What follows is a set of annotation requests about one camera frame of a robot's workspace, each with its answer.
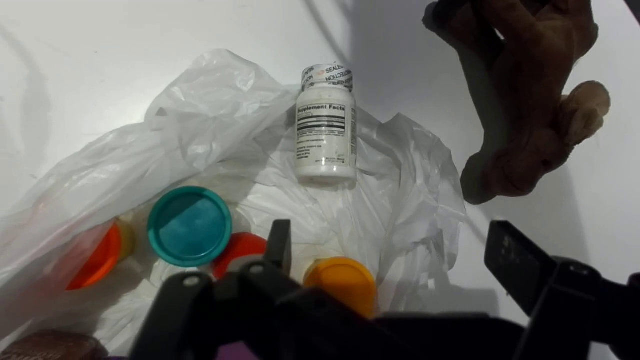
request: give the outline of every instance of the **clear plastic bag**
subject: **clear plastic bag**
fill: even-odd
[[[295,278],[319,256],[367,265],[381,308],[417,311],[412,296],[447,272],[467,221],[449,149],[409,118],[358,118],[355,189],[300,187],[295,176],[296,94],[230,53],[202,57],[150,106],[142,124],[120,128],[57,167],[0,218],[0,338],[62,328],[93,332],[124,354],[163,280],[177,268],[145,241],[103,284],[66,292],[113,218],[131,214],[139,239],[150,204],[180,184],[218,192],[234,230],[266,237],[291,218]]]

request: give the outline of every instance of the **pill bottle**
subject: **pill bottle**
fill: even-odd
[[[310,66],[296,102],[296,175],[300,183],[344,184],[356,178],[356,102],[342,64]]]

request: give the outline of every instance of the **white surface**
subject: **white surface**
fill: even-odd
[[[308,64],[346,61],[364,108],[420,120],[463,169],[480,146],[480,127],[455,53],[420,29],[426,2],[5,0],[0,212],[65,156],[142,120],[150,101],[210,48],[230,48],[282,82],[299,82]],[[609,84],[615,108],[606,128],[530,198],[470,210],[478,234],[488,218],[508,218],[548,250],[588,259],[624,280],[624,272],[640,270],[640,26],[623,0],[594,6],[602,39],[577,80]],[[475,288],[494,284],[480,262],[478,234],[463,241],[453,276]],[[459,295],[455,304],[478,307]]]

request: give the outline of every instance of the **orange bottle cap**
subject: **orange bottle cap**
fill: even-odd
[[[104,234],[103,243],[94,254],[85,262],[77,278],[66,287],[66,291],[89,288],[104,280],[117,268],[122,252],[122,239],[118,224],[115,223]]]
[[[304,274],[304,287],[324,291],[364,319],[375,319],[379,313],[375,274],[352,259],[316,260]]]
[[[236,260],[264,256],[264,252],[266,252],[266,241],[264,239],[254,237],[251,233],[234,234],[230,245],[227,247],[227,250],[212,265],[215,278],[216,280],[224,278],[224,274],[230,270],[230,267]]]

